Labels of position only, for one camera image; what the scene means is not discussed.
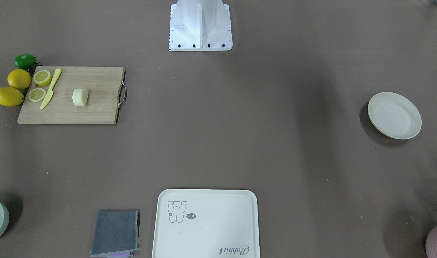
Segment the cream rabbit tray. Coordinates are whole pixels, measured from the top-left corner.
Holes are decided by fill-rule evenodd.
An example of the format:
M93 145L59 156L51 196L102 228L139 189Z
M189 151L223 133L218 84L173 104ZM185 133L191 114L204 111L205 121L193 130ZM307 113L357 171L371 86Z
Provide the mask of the cream rabbit tray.
M160 193L153 258L259 258L256 195L249 190Z

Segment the cream round plate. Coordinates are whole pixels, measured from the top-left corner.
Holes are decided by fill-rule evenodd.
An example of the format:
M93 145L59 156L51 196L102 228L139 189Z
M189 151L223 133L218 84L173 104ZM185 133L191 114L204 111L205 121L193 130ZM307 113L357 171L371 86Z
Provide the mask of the cream round plate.
M412 139L422 128L418 108L410 100L394 92L375 94L369 100L367 113L373 126L392 139Z

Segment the lemon half slice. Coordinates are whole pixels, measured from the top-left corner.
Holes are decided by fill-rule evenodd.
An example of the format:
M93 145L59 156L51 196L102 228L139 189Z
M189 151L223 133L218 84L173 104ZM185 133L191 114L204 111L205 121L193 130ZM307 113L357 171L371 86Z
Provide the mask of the lemon half slice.
M31 102L39 102L45 98L46 91L43 88L34 88L31 90L27 97Z
M51 72L46 69L39 70L33 75L34 83L40 87L47 86L51 83L52 79Z

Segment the grey folded cloth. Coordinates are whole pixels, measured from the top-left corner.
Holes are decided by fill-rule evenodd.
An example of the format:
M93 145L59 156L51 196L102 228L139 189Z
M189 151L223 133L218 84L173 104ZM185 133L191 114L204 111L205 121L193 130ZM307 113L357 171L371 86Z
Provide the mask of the grey folded cloth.
M92 258L132 258L138 250L137 210L101 210L97 213Z

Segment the lower whole yellow lemon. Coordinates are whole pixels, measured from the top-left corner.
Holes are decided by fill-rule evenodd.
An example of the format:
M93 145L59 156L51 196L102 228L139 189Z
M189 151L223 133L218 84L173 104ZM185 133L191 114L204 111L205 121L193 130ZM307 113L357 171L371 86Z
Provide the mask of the lower whole yellow lemon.
M12 87L0 87L0 105L17 106L24 102L25 97L22 92Z

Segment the green lime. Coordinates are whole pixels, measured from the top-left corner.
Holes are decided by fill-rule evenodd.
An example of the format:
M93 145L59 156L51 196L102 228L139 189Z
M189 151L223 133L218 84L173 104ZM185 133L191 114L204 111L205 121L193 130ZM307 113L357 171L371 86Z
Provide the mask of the green lime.
M34 57L31 54L20 54L19 56L15 57L13 64L18 69L29 69L30 67L33 67L37 63L36 57Z

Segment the yellow plastic knife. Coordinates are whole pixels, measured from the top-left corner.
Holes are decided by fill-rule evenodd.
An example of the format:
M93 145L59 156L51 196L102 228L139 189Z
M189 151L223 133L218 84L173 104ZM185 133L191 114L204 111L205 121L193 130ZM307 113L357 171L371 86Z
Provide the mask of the yellow plastic knife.
M40 105L40 108L39 108L40 110L44 109L48 105L48 103L50 103L51 99L53 98L53 94L54 94L53 89L54 89L61 73L62 73L61 68L57 68L54 71L50 86L49 86L48 90L46 91L45 98L43 99L42 104Z

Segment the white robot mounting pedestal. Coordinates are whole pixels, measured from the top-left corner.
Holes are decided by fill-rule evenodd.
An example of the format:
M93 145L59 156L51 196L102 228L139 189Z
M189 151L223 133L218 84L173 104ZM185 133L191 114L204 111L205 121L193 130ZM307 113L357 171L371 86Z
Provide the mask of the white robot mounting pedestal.
M169 51L229 51L230 7L221 0L178 0L171 5Z

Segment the upper lemon half slice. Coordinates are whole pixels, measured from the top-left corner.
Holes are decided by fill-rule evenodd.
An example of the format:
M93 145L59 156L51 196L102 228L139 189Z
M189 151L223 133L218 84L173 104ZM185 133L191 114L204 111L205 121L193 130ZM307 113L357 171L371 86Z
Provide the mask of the upper lemon half slice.
M47 86L51 83L52 79L51 72L46 69L39 70L33 75L34 83L40 87Z

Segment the whole yellow lemon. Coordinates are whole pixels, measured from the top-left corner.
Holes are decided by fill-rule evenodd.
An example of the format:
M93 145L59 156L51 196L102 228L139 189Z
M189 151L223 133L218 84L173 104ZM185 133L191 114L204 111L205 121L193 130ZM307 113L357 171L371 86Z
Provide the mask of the whole yellow lemon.
M31 84L31 76L29 72L23 69L14 69L7 76L7 81L10 87L22 90L29 88Z
M22 92L12 87L0 87L0 105L17 106L24 102L25 97Z

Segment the lower lemon half slice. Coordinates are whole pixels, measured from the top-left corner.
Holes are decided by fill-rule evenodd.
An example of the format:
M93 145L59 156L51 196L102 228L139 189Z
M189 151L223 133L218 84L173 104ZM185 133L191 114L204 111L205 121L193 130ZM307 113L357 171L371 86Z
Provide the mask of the lower lemon half slice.
M46 91L43 88L34 88L31 90L27 97L31 102L39 102L45 98Z

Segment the upper whole yellow lemon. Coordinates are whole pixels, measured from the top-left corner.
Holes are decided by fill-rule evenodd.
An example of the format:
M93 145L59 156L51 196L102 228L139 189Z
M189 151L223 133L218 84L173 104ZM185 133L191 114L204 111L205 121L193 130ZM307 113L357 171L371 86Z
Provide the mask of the upper whole yellow lemon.
M10 87L22 90L29 88L31 84L31 76L29 72L23 69L14 69L7 76L7 81Z

